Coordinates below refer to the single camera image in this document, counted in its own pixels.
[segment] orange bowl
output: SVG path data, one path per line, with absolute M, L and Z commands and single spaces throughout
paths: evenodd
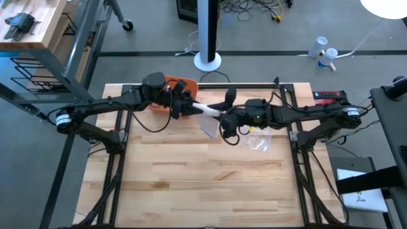
M 181 77 L 175 77 L 175 76 L 165 76 L 165 81 L 168 82 L 168 85 L 170 86 L 171 89 L 173 89 L 177 85 L 177 82 L 173 81 L 173 80 L 176 80 L 176 81 L 183 80 L 183 81 L 185 81 L 186 82 L 186 87 L 184 88 L 184 90 L 191 91 L 192 98 L 197 97 L 198 83 L 195 80 L 181 78 Z M 152 111 L 166 111 L 166 112 L 170 111 L 170 108 L 164 108 L 163 106 L 157 105 L 157 104 L 154 104 L 154 103 L 150 104 L 149 108 Z

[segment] white paper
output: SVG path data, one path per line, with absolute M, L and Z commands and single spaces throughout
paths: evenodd
M 199 127 L 205 132 L 205 134 L 207 134 L 210 138 L 214 138 L 216 136 L 219 126 L 219 122 L 216 119 L 205 114 L 198 114 L 194 117 L 198 122 Z
M 338 180 L 366 174 L 345 169 L 338 169 Z M 342 195 L 343 203 L 347 207 L 376 212 L 387 212 L 386 201 L 380 189 L 359 191 Z

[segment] plastic bag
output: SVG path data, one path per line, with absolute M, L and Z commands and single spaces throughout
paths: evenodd
M 262 151 L 265 153 L 271 152 L 272 146 L 272 130 L 264 128 L 261 130 L 256 127 L 244 126 L 240 128 L 240 144 L 250 149 Z

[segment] white plastic bottle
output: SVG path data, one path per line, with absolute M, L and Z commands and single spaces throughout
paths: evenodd
M 325 37 L 318 37 L 310 51 L 308 51 L 308 56 L 317 58 L 326 44 L 328 44 L 328 39 Z
M 332 63 L 332 61 L 336 58 L 336 56 L 338 55 L 338 51 L 334 48 L 328 48 L 325 51 L 325 55 L 323 55 L 321 57 L 321 59 L 319 59 L 318 61 L 318 68 L 320 69 L 325 69 L 327 68 L 330 63 Z

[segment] gray floor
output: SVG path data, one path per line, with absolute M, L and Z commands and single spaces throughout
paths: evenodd
M 124 33 L 113 16 L 103 51 L 183 50 L 188 34 L 196 25 L 177 19 L 173 1 L 119 0 L 123 13 L 135 24 L 135 31 Z M 221 50 L 307 50 L 317 36 L 327 36 L 329 45 L 351 50 L 375 26 L 378 18 L 368 13 L 359 1 L 297 1 L 286 10 L 281 24 L 267 13 L 254 10 L 248 22 L 237 21 L 236 14 L 221 14 Z M 363 50 L 405 50 L 407 28 L 400 20 L 385 20 L 362 47 Z M 355 56 L 335 62 L 337 72 L 315 68 L 317 60 L 307 57 L 223 57 L 219 71 L 232 82 L 271 82 L 279 76 L 284 82 L 311 82 L 314 90 L 345 90 L 353 103 L 369 95 L 369 89 L 387 85 L 393 78 L 406 75 L 405 56 Z M 14 69 L 8 59 L 0 59 L 1 83 L 20 90 L 9 77 Z M 199 80 L 200 71 L 192 57 L 102 57 L 97 63 L 90 93 L 100 97 L 106 83 L 138 83 L 145 75 L 165 74 Z M 216 73 L 206 82 L 224 82 Z M 50 111 L 57 106 L 41 106 Z M 64 135 L 53 126 L 0 101 L 0 227 L 37 228 L 45 206 Z M 377 119 L 374 111 L 363 118 L 363 125 Z M 71 223 L 86 165 L 88 144 L 77 138 L 64 179 L 52 227 Z M 348 139 L 345 148 L 359 156 L 372 156 L 376 167 L 394 165 L 380 125 Z M 329 147 L 331 156 L 348 157 L 344 151 Z M 357 226 L 383 228 L 379 214 L 351 212 L 350 222 Z

